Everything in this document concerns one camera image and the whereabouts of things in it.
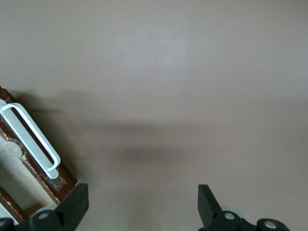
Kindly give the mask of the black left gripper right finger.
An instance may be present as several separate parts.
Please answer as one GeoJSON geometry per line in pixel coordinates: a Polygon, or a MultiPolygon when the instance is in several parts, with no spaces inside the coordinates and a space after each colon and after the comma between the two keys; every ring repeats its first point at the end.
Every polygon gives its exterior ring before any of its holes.
{"type": "Polygon", "coordinates": [[[288,231],[280,221],[262,218],[253,225],[230,210],[222,210],[208,185],[198,186],[198,212],[202,231],[288,231]]]}

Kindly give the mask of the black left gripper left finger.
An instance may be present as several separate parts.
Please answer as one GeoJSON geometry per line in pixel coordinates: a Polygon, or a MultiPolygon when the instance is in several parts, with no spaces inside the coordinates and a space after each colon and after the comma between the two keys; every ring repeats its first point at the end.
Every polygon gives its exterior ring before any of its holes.
{"type": "Polygon", "coordinates": [[[0,229],[2,231],[74,231],[88,208],[88,184],[80,183],[55,209],[42,210],[18,225],[14,225],[11,218],[1,218],[0,229]]]}

